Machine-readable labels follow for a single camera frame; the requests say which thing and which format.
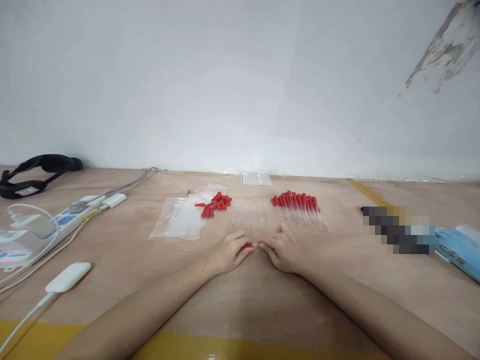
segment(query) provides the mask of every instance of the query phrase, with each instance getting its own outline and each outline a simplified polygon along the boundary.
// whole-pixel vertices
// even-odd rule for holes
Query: white adapter
[[[42,215],[23,215],[16,213],[11,216],[14,223],[10,226],[15,230],[30,230],[39,238],[44,238],[55,230],[55,225]]]
[[[104,200],[102,204],[107,205],[110,208],[114,208],[125,200],[127,200],[127,195],[118,192],[115,195],[109,197],[107,200]]]

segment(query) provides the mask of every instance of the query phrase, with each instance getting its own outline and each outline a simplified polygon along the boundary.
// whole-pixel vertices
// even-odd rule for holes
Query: gray cable
[[[116,192],[119,192],[120,190],[131,187],[132,185],[135,185],[136,183],[142,181],[152,170],[158,170],[158,169],[156,167],[151,167],[148,170],[147,169],[142,169],[141,174],[135,180],[129,182],[128,184],[111,188],[110,190],[105,191],[104,193],[94,197],[93,199],[87,200],[86,203],[87,204],[91,203],[92,201],[97,200],[98,198],[100,198],[102,196],[105,196],[105,195],[108,195],[108,194],[111,194],[111,193],[116,193]]]

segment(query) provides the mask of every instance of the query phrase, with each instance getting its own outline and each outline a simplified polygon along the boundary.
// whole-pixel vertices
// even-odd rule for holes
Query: wall stain
[[[434,91],[434,94],[438,94],[444,81],[453,79],[462,71],[478,48],[479,16],[476,8],[477,3],[474,0],[457,2],[453,6],[406,81],[407,89],[418,73],[423,72],[422,78],[427,81],[429,76],[432,76],[430,70],[439,68],[439,72],[433,73],[438,77]]]

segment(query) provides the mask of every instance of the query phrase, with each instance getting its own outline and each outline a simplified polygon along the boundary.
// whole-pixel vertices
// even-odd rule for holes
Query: white cable
[[[7,339],[5,340],[5,342],[3,343],[3,345],[0,347],[0,354],[3,353],[3,351],[5,350],[5,348],[7,347],[7,345],[9,344],[10,340],[12,340],[12,338],[14,337],[14,335],[17,333],[17,331],[22,327],[23,324],[25,324],[25,322],[38,310],[40,309],[48,300],[50,300],[51,298],[53,298],[57,293],[56,292],[49,292],[47,295],[45,295],[45,297],[40,300],[36,305],[35,307],[27,314],[27,316],[25,316],[23,318],[22,321],[20,321],[20,323],[16,326],[15,330],[13,330],[10,334],[9,337],[7,337]]]
[[[105,209],[107,209],[108,206],[107,205],[104,205],[102,207],[100,207],[96,212],[94,212],[92,214],[92,216],[90,216],[90,219],[92,219],[93,217],[97,216],[98,214],[100,214],[102,211],[104,211]],[[48,263],[52,258],[54,258],[59,252],[61,252],[63,249],[65,249],[68,245],[70,245],[74,240],[75,238],[77,237],[77,234],[80,232],[80,230],[85,226],[85,224],[88,222],[89,220],[85,220],[84,222],[82,222],[75,230],[75,232],[73,233],[72,237],[70,240],[68,240],[65,244],[63,244],[61,247],[59,247],[57,250],[55,250],[54,252],[52,252],[48,257],[46,257],[41,263],[39,263],[32,271],[30,271],[27,275],[25,275],[24,277],[22,277],[20,280],[14,282],[13,284],[10,284],[8,285],[7,287],[4,287],[3,289],[0,290],[0,294],[3,294],[4,292],[6,292],[7,290],[17,286],[18,284],[20,284],[22,281],[25,281],[26,279],[28,279],[30,276],[32,276],[38,269],[40,269],[43,265],[45,265],[46,263]]]
[[[35,261],[37,261],[37,259],[39,259],[40,257],[42,257],[48,250],[49,250],[49,247],[55,242],[55,240],[57,240],[57,238],[59,237],[59,234],[60,234],[60,225],[57,221],[57,219],[55,219],[52,215],[50,215],[50,213],[44,209],[42,209],[41,207],[38,207],[38,206],[34,206],[34,205],[29,205],[29,204],[12,204],[8,207],[8,213],[10,215],[13,215],[14,212],[11,210],[12,208],[14,207],[26,207],[26,208],[32,208],[32,209],[35,209],[35,210],[38,210],[42,213],[44,213],[45,215],[47,215],[51,220],[53,220],[53,223],[55,225],[55,228],[56,228],[56,232],[55,232],[55,235],[53,236],[53,238],[50,240],[50,242],[48,243],[47,246],[45,246],[45,248],[40,251],[37,256],[35,256],[32,260],[30,260],[27,264],[25,264],[24,266],[22,266],[20,269],[18,269],[17,271],[15,271],[13,274],[11,274],[10,276],[7,276],[6,278],[4,278],[3,280],[0,280],[0,284],[1,283],[4,283],[6,282],[7,280],[13,278],[15,275],[21,273],[26,267],[28,267],[29,265],[33,264]]]

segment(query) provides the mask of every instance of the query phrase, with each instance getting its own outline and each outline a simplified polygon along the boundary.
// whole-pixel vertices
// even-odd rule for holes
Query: white wall
[[[454,4],[0,0],[0,164],[480,173],[478,56],[392,105]]]

